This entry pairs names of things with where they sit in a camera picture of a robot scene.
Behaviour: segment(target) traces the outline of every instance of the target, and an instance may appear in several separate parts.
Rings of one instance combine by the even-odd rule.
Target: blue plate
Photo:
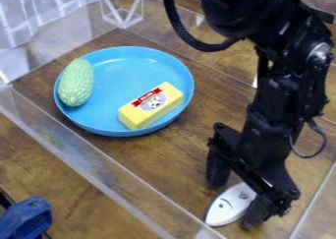
[[[146,47],[121,46],[101,49],[81,57],[93,66],[94,85],[87,101],[67,107],[58,99],[53,86],[54,103],[70,121],[86,131],[110,137],[133,137],[165,127],[189,104],[194,81],[189,69],[169,54]],[[130,130],[118,121],[118,108],[134,98],[167,82],[183,93],[182,104],[143,129]]]

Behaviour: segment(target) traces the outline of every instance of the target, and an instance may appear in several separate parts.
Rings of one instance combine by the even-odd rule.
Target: black cable
[[[171,28],[181,37],[181,39],[197,50],[202,52],[215,52],[226,49],[231,44],[234,44],[242,37],[231,37],[227,38],[222,43],[219,44],[207,44],[201,41],[198,41],[186,31],[181,20],[178,13],[175,11],[175,6],[174,6],[174,0],[162,0],[163,2],[163,8],[166,12],[166,16],[171,25]]]
[[[295,150],[294,144],[293,144],[291,134],[289,134],[290,148],[291,148],[291,150],[293,150],[293,153],[294,153],[298,157],[301,157],[301,158],[311,158],[311,157],[317,156],[317,155],[321,153],[321,151],[323,150],[325,146],[326,146],[326,136],[325,136],[322,130],[321,130],[321,129],[318,128],[318,126],[315,125],[314,121],[310,119],[310,120],[306,121],[306,124],[307,124],[310,130],[321,136],[322,143],[321,143],[321,146],[319,146],[318,150],[317,150],[313,154],[310,154],[310,155],[303,155],[303,154],[301,154],[301,153]]]

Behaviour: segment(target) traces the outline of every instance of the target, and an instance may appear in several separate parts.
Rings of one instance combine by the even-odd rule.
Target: wooden table
[[[178,0],[179,4],[183,2],[190,5],[189,0]],[[253,60],[254,53],[245,52],[243,44],[238,43],[230,52],[222,52],[221,58],[229,57],[230,60],[237,60],[241,56],[246,56]],[[119,45],[146,46],[171,54],[189,67],[195,81],[194,98],[177,120],[158,132],[127,139],[101,137],[81,130],[61,115],[51,99],[53,82],[67,62],[97,49]],[[13,89],[178,206],[198,219],[203,219],[210,201],[222,190],[210,190],[205,181],[206,142],[211,135],[211,123],[219,121],[239,130],[245,107],[254,93],[242,79],[238,80],[238,75],[233,78],[225,75],[231,68],[238,71],[239,63],[234,61],[225,63],[221,65],[222,72],[218,72],[129,30],[115,29],[14,81]],[[334,92],[331,90],[329,92],[330,96],[334,96]],[[14,200],[27,198],[30,195],[42,195],[47,199],[54,217],[49,229],[53,238],[157,238],[147,227],[3,116],[0,116],[0,122],[0,184]],[[314,159],[299,159],[290,155],[287,159],[287,170],[301,190],[301,198],[293,202],[291,212],[283,218],[271,217],[251,231],[242,230],[238,222],[222,226],[215,231],[223,236],[289,237],[334,161],[336,129],[331,122],[333,119],[318,120],[327,134],[327,146],[322,155]],[[297,147],[301,151],[309,152],[317,146],[318,140],[303,131]],[[231,175],[227,184],[233,184],[237,180]]]

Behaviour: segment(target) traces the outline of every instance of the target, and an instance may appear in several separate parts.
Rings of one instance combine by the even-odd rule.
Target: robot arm
[[[206,178],[221,186],[231,170],[257,193],[242,220],[253,228],[271,215],[282,216],[298,189],[285,168],[303,123],[322,137],[313,122],[321,115],[330,60],[330,32],[298,0],[201,0],[209,26],[226,37],[215,48],[185,37],[171,0],[163,0],[167,18],[182,39],[202,51],[222,50],[247,38],[258,55],[255,96],[246,109],[241,132],[213,125]]]

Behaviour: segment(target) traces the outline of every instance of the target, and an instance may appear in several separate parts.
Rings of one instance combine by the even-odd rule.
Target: yellow box
[[[130,129],[145,128],[182,103],[182,99],[183,94],[165,82],[118,109],[119,121]]]

